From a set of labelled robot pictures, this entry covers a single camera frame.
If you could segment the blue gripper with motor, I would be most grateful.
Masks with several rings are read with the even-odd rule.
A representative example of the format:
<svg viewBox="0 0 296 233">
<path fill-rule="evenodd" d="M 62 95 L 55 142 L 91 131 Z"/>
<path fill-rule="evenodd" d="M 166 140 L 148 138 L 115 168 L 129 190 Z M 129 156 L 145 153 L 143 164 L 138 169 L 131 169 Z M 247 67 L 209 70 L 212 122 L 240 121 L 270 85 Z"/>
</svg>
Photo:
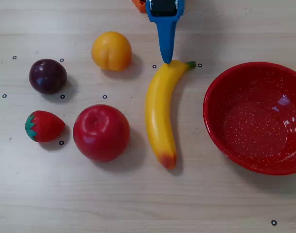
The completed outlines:
<svg viewBox="0 0 296 233">
<path fill-rule="evenodd" d="M 177 22 L 184 13 L 183 0 L 147 0 L 146 13 L 158 31 L 159 47 L 164 63 L 172 61 Z"/>
</svg>

